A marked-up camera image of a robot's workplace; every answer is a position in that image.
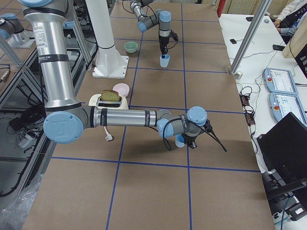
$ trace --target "plastic bag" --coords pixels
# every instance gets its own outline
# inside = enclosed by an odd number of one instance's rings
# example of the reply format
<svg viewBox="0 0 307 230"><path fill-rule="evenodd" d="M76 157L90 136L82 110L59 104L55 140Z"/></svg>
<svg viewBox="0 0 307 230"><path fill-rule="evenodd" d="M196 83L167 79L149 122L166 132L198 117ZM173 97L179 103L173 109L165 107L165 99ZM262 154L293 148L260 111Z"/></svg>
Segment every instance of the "plastic bag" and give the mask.
<svg viewBox="0 0 307 230"><path fill-rule="evenodd" d="M0 230L20 230L30 212L43 175L37 174L32 182L0 212Z"/></svg>

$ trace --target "slice of toast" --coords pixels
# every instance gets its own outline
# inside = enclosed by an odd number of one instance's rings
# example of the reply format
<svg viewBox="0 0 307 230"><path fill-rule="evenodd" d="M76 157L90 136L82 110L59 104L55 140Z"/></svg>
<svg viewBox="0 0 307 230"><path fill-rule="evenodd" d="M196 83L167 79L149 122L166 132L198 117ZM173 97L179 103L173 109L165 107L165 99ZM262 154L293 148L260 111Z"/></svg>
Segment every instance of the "slice of toast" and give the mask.
<svg viewBox="0 0 307 230"><path fill-rule="evenodd" d="M100 99L102 101L106 101L106 102L119 102L120 96L119 96L118 92L116 92L114 90L103 90L101 92Z"/></svg>

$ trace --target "green bowl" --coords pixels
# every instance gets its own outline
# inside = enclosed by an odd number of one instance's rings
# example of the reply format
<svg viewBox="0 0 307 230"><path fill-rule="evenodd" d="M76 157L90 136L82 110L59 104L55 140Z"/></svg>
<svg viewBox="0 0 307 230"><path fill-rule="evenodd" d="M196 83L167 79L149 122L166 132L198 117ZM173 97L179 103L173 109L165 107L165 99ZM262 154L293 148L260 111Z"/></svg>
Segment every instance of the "green bowl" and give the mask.
<svg viewBox="0 0 307 230"><path fill-rule="evenodd" d="M127 53L135 53L137 48L138 48L138 44L136 42L126 42L125 45L125 50L127 51Z"/></svg>

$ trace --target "person's hand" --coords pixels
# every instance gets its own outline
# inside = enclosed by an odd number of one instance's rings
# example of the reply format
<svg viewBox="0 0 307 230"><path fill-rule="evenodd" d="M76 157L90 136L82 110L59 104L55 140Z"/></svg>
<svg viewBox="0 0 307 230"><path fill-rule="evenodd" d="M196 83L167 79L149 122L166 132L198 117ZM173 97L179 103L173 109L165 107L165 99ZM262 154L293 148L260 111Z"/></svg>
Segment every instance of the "person's hand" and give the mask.
<svg viewBox="0 0 307 230"><path fill-rule="evenodd" d="M276 28L279 28L281 22L282 20L277 19L276 21L273 22L273 24L275 25Z"/></svg>

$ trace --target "black monitor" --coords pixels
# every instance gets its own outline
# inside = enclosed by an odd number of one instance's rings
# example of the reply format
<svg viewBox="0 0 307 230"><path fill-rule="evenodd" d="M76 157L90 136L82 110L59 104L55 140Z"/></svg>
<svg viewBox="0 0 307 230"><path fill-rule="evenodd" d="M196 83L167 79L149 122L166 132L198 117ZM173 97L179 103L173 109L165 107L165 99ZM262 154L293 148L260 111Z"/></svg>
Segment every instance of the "black monitor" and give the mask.
<svg viewBox="0 0 307 230"><path fill-rule="evenodd" d="M307 127L293 113L257 141L268 169L275 169L286 184L307 178ZM292 192L307 210L307 187Z"/></svg>

